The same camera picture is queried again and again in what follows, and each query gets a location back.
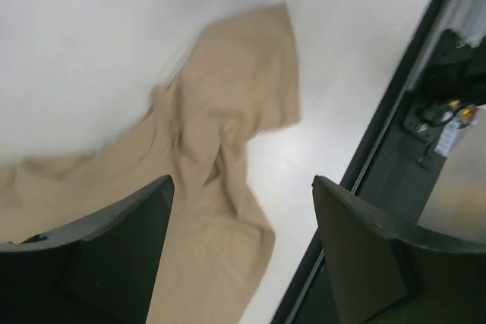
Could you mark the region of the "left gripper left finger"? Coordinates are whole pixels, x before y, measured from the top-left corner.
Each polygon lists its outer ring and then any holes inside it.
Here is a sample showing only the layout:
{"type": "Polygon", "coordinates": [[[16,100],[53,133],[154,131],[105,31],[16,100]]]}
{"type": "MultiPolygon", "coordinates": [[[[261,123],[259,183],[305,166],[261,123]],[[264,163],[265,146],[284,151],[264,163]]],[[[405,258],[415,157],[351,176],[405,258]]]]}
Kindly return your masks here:
{"type": "Polygon", "coordinates": [[[175,188],[129,197],[25,241],[1,245],[3,323],[144,323],[175,188]]]}

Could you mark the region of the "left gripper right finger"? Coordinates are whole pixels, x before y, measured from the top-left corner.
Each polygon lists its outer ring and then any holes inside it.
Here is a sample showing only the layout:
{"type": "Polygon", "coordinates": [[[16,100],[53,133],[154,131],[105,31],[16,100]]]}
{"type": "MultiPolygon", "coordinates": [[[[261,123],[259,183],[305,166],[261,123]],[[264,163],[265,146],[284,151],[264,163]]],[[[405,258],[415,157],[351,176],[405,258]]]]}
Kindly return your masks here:
{"type": "Polygon", "coordinates": [[[485,245],[377,208],[324,176],[314,210],[341,323],[483,323],[485,245]]]}

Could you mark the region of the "beige t shirt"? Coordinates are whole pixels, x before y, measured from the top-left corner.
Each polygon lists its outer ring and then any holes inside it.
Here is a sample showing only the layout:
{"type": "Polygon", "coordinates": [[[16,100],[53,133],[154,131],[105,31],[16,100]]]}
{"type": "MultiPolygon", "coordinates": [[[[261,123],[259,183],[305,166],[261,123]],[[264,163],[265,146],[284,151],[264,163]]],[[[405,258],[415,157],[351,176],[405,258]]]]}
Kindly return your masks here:
{"type": "Polygon", "coordinates": [[[246,146],[299,119],[288,7],[218,20],[114,145],[1,167],[1,239],[18,243],[73,222],[168,175],[175,198],[147,320],[237,323],[276,240],[247,183],[246,146]]]}

